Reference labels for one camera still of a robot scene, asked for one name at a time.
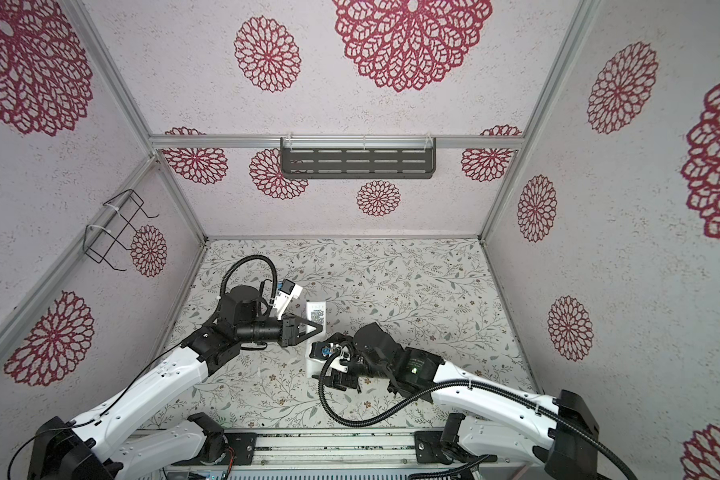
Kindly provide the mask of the white remote control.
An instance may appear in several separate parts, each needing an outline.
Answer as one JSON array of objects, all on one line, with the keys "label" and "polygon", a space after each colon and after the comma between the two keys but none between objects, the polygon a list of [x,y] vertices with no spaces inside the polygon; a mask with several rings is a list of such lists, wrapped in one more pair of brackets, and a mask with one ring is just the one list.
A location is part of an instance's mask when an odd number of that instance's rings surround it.
[{"label": "white remote control", "polygon": [[315,322],[322,321],[324,324],[324,330],[322,333],[316,335],[315,337],[308,339],[306,342],[306,350],[305,350],[305,373],[307,375],[308,379],[314,379],[316,378],[323,366],[324,361],[316,361],[309,358],[309,353],[311,350],[311,345],[314,342],[317,341],[326,341],[328,337],[327,333],[327,303],[324,301],[308,301],[306,303],[306,316],[308,320],[312,320]]}]

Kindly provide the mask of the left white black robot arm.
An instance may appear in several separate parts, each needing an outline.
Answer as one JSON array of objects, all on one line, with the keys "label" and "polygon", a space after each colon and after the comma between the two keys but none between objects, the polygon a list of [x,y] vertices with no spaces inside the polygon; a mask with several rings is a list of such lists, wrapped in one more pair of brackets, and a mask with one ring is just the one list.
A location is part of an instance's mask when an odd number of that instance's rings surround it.
[{"label": "left white black robot arm", "polygon": [[204,413],[166,432],[131,435],[166,404],[200,384],[243,351],[298,345],[324,330],[321,321],[288,312],[301,286],[279,279],[260,254],[224,274],[211,316],[176,346],[149,362],[121,392],[69,421],[44,423],[27,441],[30,479],[139,479],[177,461],[213,462],[225,451],[225,430]]}]

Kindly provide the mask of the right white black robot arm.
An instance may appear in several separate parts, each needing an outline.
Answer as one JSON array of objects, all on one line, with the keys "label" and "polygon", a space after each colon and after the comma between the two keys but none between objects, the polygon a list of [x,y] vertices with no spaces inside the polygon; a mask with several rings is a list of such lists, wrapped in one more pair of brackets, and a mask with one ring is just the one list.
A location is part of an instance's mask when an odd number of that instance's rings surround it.
[{"label": "right white black robot arm", "polygon": [[[440,447],[448,459],[471,468],[507,456],[542,467],[552,479],[598,479],[598,460],[605,457],[625,478],[636,476],[600,441],[599,424],[575,392],[550,396],[503,386],[429,351],[404,347],[377,323],[318,341],[309,357],[320,365],[314,375],[319,402],[342,426],[371,427],[422,400],[448,412]],[[362,377],[387,380],[400,401],[368,419],[343,417],[326,391],[357,389]]]}]

